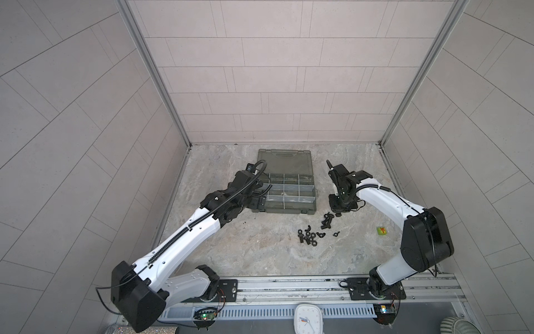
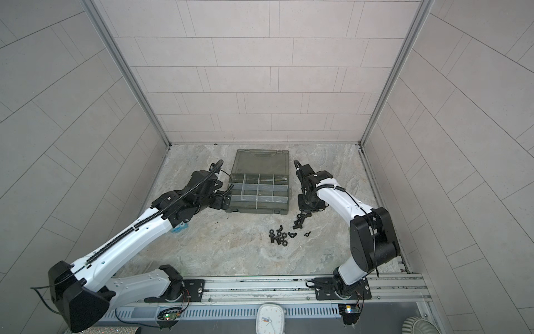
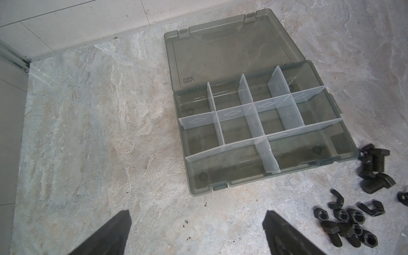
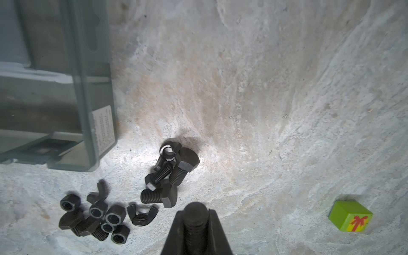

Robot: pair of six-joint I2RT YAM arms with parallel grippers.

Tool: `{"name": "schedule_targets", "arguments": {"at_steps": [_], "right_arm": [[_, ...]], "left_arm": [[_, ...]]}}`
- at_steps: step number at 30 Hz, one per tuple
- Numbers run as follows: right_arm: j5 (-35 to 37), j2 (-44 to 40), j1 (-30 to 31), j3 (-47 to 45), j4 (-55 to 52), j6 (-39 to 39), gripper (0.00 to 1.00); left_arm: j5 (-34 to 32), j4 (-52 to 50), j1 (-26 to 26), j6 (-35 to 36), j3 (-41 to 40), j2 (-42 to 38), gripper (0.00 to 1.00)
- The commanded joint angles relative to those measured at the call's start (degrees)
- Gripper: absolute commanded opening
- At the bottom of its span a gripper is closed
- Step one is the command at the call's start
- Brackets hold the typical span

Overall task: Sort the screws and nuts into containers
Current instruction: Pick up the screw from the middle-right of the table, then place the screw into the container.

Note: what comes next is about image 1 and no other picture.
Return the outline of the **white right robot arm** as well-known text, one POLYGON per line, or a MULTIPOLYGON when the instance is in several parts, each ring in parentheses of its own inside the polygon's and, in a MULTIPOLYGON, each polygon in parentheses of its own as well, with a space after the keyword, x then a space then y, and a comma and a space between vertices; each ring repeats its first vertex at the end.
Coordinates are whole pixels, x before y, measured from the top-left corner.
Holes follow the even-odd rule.
POLYGON ((400 251, 369 272, 367 287, 375 299, 393 296, 392 289, 402 280, 436 267, 454 254, 454 246, 444 213, 436 207, 414 204, 381 185, 366 171, 349 171, 343 164, 326 161, 336 193, 329 205, 337 216, 370 204, 389 217, 402 232, 400 251))

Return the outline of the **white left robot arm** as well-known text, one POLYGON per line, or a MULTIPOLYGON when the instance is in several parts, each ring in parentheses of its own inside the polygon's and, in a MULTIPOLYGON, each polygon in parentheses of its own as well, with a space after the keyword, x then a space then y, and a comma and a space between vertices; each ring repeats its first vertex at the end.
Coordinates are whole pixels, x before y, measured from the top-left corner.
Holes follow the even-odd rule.
POLYGON ((208 194, 199 208, 176 232, 147 255, 129 264, 120 262, 111 272, 111 303, 133 330, 141 333, 156 323, 164 310, 187 299, 211 300, 219 276, 207 265, 175 276, 174 272, 193 251, 239 216, 259 197, 261 176, 267 162, 259 160, 238 171, 224 190, 208 194))

